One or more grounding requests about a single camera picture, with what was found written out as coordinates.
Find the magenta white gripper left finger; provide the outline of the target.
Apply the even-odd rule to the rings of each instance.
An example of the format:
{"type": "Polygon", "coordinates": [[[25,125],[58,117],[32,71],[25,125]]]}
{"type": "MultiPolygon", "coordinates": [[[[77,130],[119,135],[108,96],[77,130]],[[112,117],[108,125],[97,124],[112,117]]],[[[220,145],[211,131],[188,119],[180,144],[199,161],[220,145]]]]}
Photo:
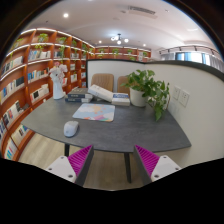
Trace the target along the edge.
{"type": "Polygon", "coordinates": [[[83,186],[93,155],[94,148],[92,145],[89,145],[70,156],[58,157],[46,168],[46,171],[79,186],[83,186]]]}

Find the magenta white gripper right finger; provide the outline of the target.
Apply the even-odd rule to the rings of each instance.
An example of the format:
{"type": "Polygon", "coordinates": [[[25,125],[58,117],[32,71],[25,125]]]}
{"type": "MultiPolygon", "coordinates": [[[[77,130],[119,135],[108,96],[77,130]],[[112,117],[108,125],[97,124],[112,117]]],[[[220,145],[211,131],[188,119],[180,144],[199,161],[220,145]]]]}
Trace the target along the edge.
{"type": "Polygon", "coordinates": [[[144,185],[181,169],[181,167],[167,155],[158,156],[138,145],[134,146],[134,157],[144,185]]]}

